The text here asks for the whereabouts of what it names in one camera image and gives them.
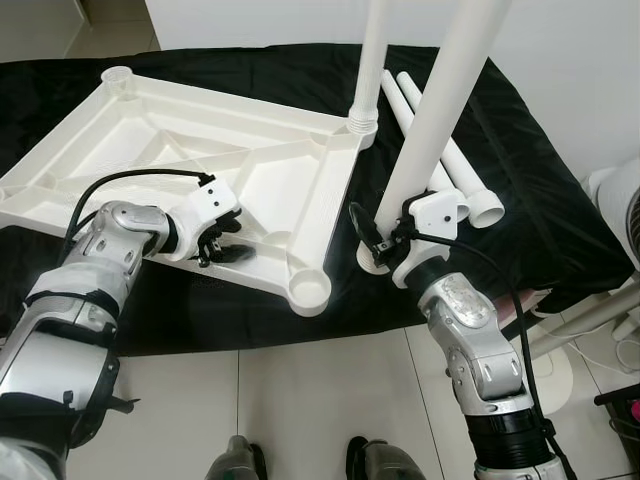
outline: white bracket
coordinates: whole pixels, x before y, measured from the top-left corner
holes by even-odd
[[[458,235],[458,202],[455,193],[442,191],[412,202],[409,214],[415,220],[418,232],[454,240]],[[392,275],[398,288],[407,288],[407,275],[422,262],[440,256],[449,258],[449,247],[422,240],[411,240],[409,255],[398,265]]]
[[[169,210],[176,223],[178,246],[167,256],[172,262],[186,260],[196,254],[198,239],[222,215],[238,208],[238,199],[222,179],[213,180]]]

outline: white floor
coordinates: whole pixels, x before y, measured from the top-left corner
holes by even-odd
[[[142,0],[88,0],[86,8],[92,28],[79,36],[69,57],[159,50]],[[544,325],[553,328],[593,302]],[[608,331],[581,338],[577,346],[617,367]],[[573,393],[551,418],[578,478],[637,479],[607,412],[593,405],[593,397],[639,379],[566,351]],[[203,478],[235,433],[262,445],[273,480],[343,480],[346,445],[355,435],[404,448],[428,480],[472,478],[464,419],[442,353],[425,326],[253,351],[128,358],[122,364],[118,393],[142,400],[129,416],[109,413],[97,437],[71,453],[70,480]]]

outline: robot leg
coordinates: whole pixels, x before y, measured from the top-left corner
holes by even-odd
[[[384,440],[355,437],[347,450],[347,480],[426,480],[404,450]]]
[[[213,462],[205,480],[267,480],[267,467],[260,447],[241,435],[229,440],[227,451]]]

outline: white pole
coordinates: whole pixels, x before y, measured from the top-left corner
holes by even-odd
[[[384,60],[387,56],[387,18],[390,0],[371,0],[365,32],[358,83],[349,110],[349,131],[363,135],[362,148],[373,143],[378,130],[378,95]]]
[[[552,330],[549,335],[544,335],[531,342],[531,358],[535,359],[549,353],[565,343],[575,340],[575,337],[604,325],[638,305],[640,305],[640,287],[637,283],[633,283],[592,307],[591,310],[587,310],[570,322]]]
[[[510,5],[511,0],[462,0],[375,217],[384,238],[402,203],[424,192]],[[360,266],[370,271],[363,256],[358,255]]]
[[[407,72],[398,74],[398,84],[411,108],[417,110],[422,94]],[[467,198],[471,225],[476,228],[489,227],[504,216],[504,205],[494,192],[485,187],[453,138],[447,141],[447,146],[442,152],[442,162],[455,186],[462,190]]]
[[[391,105],[391,110],[393,110],[393,113],[398,120],[398,125],[400,125],[402,134],[406,137],[409,127],[411,126],[411,122],[413,122],[413,110],[411,110],[411,107],[402,95],[400,87],[398,87],[398,84],[393,79],[389,70],[385,70],[382,73],[382,90]],[[449,190],[455,193],[458,203],[458,222],[467,218],[469,215],[467,199],[464,194],[453,185],[453,182],[440,162],[436,165],[433,175],[429,180],[429,190],[433,190],[434,192]]]

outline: white furniture part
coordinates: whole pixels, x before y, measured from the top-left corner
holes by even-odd
[[[511,0],[461,1],[375,216],[383,238],[395,228],[403,202],[424,192],[510,5]],[[363,243],[357,258],[369,273],[387,271],[375,266]]]
[[[531,342],[531,358],[535,359],[549,353],[571,342],[575,337],[593,331],[639,305],[640,284],[634,282],[570,322],[556,328],[550,332],[550,335]]]
[[[402,134],[406,137],[409,132],[411,122],[413,122],[413,111],[402,95],[398,84],[393,79],[389,70],[385,70],[382,73],[382,90],[391,105],[393,114],[396,116],[398,125],[400,125],[400,130],[402,130]],[[461,222],[469,216],[469,205],[467,204],[467,199],[465,198],[464,193],[453,185],[453,182],[440,162],[438,162],[435,170],[433,171],[433,175],[431,175],[428,188],[434,192],[447,190],[455,194],[458,205],[458,222]]]
[[[422,94],[407,72],[398,74],[398,84],[411,108],[417,110]],[[444,147],[442,162],[446,172],[453,179],[453,184],[466,196],[471,225],[475,228],[486,228],[499,222],[504,216],[504,205],[494,192],[485,187],[453,138],[449,138],[447,146]]]
[[[63,236],[83,191],[114,172],[178,168],[223,178],[243,209],[236,234],[256,255],[200,268],[161,263],[285,297],[302,316],[327,305],[323,263],[361,135],[341,117],[133,75],[103,83],[0,180],[0,228]],[[109,200],[165,211],[198,188],[191,178],[149,176],[101,187],[82,216]]]
[[[243,208],[243,229],[221,241],[249,244],[256,255],[207,269],[176,266],[281,295],[300,315],[319,314],[331,293],[322,267],[337,215],[357,154],[377,130],[389,1],[372,1],[347,119],[122,67],[106,72],[103,84],[0,180],[0,228],[62,236],[84,189],[116,171],[162,165],[215,173]],[[510,3],[462,0],[376,215],[384,236],[404,200],[424,191]],[[182,178],[122,179],[98,190],[83,213],[112,199],[169,209],[194,188]],[[370,257],[358,249],[372,271]]]

